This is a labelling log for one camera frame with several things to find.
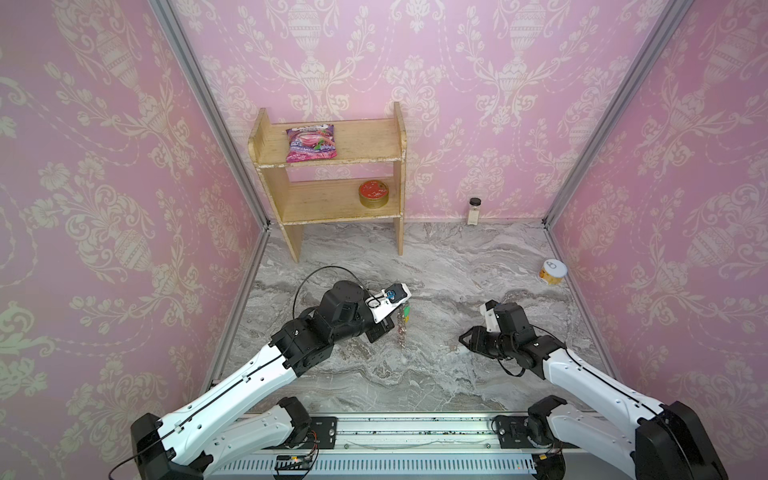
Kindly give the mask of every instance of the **marble table surface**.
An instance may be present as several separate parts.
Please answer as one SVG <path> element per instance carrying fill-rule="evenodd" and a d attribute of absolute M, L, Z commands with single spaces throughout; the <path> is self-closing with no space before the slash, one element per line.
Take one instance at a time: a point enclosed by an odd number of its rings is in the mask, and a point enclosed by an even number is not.
<path fill-rule="evenodd" d="M 552 257 L 538 221 L 476 227 L 407 223 L 401 257 L 394 236 L 390 223 L 307 225 L 301 262 L 294 263 L 281 232 L 272 232 L 224 375 L 290 319 L 296 288 L 319 266 L 344 266 L 374 291 L 406 283 L 413 298 L 404 333 L 394 329 L 373 344 L 365 336 L 337 344 L 329 359 L 255 411 L 284 396 L 297 396 L 311 412 L 519 412 L 550 394 L 575 400 L 531 372 L 507 376 L 497 362 L 458 343 L 460 334 L 483 324 L 478 308 L 486 300 L 519 303 L 531 323 L 603 369 L 565 282 L 547 286 L 538 279 L 543 260 Z M 318 272 L 302 288 L 296 311 L 319 304 L 326 290 L 347 278 L 337 269 Z M 507 364 L 518 371 L 513 362 Z"/>

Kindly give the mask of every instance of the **top shelf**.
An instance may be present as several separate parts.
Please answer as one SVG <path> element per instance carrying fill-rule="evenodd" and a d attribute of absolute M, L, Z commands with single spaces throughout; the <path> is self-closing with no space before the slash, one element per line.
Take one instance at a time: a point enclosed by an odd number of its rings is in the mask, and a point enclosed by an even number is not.
<path fill-rule="evenodd" d="M 334 158 L 288 163 L 288 135 L 293 127 L 322 124 L 301 122 L 271 124 L 266 108 L 259 110 L 248 149 L 257 168 L 309 167 L 319 165 L 371 164 L 404 160 L 406 132 L 399 102 L 395 102 L 395 118 L 382 120 L 348 120 L 327 122 L 333 125 L 336 142 Z"/>

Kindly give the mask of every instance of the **pink wallpaper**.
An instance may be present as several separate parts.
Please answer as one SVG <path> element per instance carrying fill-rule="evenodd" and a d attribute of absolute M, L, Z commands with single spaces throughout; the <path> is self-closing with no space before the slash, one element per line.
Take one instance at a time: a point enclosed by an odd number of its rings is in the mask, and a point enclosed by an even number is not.
<path fill-rule="evenodd" d="M 257 231 L 148 3 L 4 5 L 0 478 L 106 478 L 195 396 Z"/>
<path fill-rule="evenodd" d="M 463 217 L 478 196 L 484 217 L 540 218 L 666 0 L 174 5 L 243 158 L 261 107 L 315 122 L 382 118 L 399 101 L 408 217 Z"/>
<path fill-rule="evenodd" d="M 768 457 L 768 2 L 694 2 L 555 227 L 624 381 Z"/>

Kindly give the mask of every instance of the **shelf leg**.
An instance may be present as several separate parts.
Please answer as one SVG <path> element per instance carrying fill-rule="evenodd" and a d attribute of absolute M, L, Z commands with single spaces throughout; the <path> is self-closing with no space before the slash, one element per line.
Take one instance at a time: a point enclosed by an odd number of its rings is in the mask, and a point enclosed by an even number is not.
<path fill-rule="evenodd" d="M 406 236 L 405 220 L 402 217 L 395 219 L 395 239 L 397 240 L 397 254 L 402 255 L 402 242 Z"/>
<path fill-rule="evenodd" d="M 299 262 L 299 255 L 301 255 L 301 240 L 303 239 L 304 226 L 303 225 L 280 225 L 283 228 L 283 236 L 286 238 L 288 244 L 288 250 L 290 250 L 290 256 L 293 257 L 293 261 Z"/>

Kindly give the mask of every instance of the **pink snack package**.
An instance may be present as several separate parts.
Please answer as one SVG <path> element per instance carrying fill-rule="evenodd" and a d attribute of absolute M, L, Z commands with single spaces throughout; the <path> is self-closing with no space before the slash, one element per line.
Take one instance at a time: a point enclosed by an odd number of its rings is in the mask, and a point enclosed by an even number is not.
<path fill-rule="evenodd" d="M 287 162 L 334 158 L 336 143 L 333 141 L 333 125 L 311 125 L 286 130 L 290 148 Z"/>

